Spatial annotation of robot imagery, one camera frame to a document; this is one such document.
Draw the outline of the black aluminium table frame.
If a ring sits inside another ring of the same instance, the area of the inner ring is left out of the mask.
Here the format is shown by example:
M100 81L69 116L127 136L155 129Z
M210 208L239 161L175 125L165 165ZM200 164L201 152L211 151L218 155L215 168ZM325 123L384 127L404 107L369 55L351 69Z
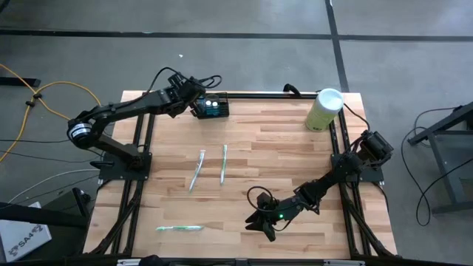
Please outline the black aluminium table frame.
M113 135L123 143L139 143L153 156L148 179L141 183L113 180L95 200L84 251L98 249L118 214L142 191L141 203L125 221L107 253L131 257L158 255L190 264L231 266L292 262L316 265L328 259L349 259L354 252L375 254L355 221L347 215L338 187L331 188L315 214L305 211L290 225L278 224L276 240L245 229L253 202L262 192L290 197L293 189L324 175L332 158L349 139L365 129L358 93L347 93L351 106L330 130L311 132L304 119L314 94L234 92L228 96L227 118L198 120L189 113L176 118L129 118L115 124ZM222 147L228 145L225 182L220 185ZM200 151L203 166L189 192ZM201 225L201 231L156 231L159 226Z

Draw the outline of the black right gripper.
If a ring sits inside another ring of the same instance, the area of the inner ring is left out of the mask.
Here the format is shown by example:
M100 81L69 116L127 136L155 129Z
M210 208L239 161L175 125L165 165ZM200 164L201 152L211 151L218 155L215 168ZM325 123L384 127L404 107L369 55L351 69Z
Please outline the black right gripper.
M268 194L260 194L256 202L257 210L245 220L249 224L246 229L261 231L270 241L276 240L274 225L278 221L292 221L304 209L302 200L297 196L277 200Z

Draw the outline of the black floor stand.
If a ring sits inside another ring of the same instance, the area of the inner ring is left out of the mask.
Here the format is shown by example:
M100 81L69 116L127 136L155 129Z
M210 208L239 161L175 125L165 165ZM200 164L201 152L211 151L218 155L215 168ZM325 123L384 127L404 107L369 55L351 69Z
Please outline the black floor stand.
M43 208L0 202L0 220L86 228L90 218L87 204L91 201L90 195L79 188L73 188Z

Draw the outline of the green disinfecting wipes canister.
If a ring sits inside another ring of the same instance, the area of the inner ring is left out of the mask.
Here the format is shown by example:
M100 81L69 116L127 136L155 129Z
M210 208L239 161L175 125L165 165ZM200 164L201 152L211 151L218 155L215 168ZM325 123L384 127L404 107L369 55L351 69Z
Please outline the green disinfecting wipes canister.
M340 91L323 89L314 100L304 124L311 131L324 131L343 107L344 98Z

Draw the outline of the silver aluminium bracket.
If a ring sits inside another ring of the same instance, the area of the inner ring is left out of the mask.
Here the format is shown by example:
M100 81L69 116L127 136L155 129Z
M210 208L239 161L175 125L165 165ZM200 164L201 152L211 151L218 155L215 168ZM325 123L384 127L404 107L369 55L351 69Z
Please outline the silver aluminium bracket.
M154 256L141 259L120 259L116 266L162 266L162 261Z
M363 261L356 260L328 259L324 260L323 266L366 266L366 264Z

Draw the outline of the black floor bar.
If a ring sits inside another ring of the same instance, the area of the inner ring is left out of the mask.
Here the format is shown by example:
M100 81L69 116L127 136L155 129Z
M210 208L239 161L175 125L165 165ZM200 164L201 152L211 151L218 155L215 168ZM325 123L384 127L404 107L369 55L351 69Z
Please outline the black floor bar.
M0 76L0 86L31 86L39 87L41 80L37 78L11 78Z

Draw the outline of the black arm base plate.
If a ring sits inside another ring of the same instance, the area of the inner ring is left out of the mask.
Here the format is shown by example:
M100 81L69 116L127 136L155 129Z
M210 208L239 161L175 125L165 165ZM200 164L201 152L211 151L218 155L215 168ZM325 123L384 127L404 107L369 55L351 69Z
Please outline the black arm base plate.
M147 180L152 164L151 153L141 153L133 160L124 160L116 155L105 153L101 162L99 178L102 180Z
M364 183L379 183L384 181L384 176L381 168L366 168L360 176L357 174L351 174L347 176L347 183L364 182Z

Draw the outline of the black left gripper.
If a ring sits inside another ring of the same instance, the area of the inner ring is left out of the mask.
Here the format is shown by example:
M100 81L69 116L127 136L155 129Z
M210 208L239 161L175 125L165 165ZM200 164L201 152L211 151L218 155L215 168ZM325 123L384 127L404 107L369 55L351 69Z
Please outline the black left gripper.
M199 113L198 107L204 107L205 88L203 85L196 78L186 78L180 72L168 78L168 82L173 89L173 92L170 94L173 104L168 115L176 117L190 107L190 113L197 117Z

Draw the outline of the black metal stand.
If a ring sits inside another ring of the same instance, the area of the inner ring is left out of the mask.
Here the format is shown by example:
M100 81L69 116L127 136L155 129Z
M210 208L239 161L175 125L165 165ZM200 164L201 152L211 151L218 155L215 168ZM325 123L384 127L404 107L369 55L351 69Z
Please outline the black metal stand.
M443 183L449 203L431 209L432 214L447 214L473 210L473 196L466 193L464 180L473 181L473 101L466 105L450 107L450 114L431 126L413 123L412 146L426 144L432 150L440 176L422 190L421 196L435 185Z

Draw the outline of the white printed box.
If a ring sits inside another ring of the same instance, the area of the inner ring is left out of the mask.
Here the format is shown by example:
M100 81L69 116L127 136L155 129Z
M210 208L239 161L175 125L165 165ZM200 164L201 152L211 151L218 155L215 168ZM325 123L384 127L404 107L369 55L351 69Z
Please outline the white printed box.
M0 220L0 241L6 262L14 262L52 240L47 225Z

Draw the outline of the green white toothbrush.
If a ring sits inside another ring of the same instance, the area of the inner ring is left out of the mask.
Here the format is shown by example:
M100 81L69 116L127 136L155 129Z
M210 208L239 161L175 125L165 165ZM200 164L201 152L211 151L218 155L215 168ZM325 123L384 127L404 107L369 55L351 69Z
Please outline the green white toothbrush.
M194 189L195 182L197 181L197 178L198 178L199 173L201 171L201 168L203 166L204 158L205 158L205 150L201 150L200 155L199 155L199 160L197 161L197 167L196 167L195 172L194 172L194 176L191 179L191 183L190 183L189 190L188 190L189 192L192 192L193 189Z
M228 157L228 145L224 144L222 147L222 168L220 171L220 185L223 185L225 182L225 171L227 166L227 157Z
M201 225L171 225L156 227L156 231L201 231L205 226Z

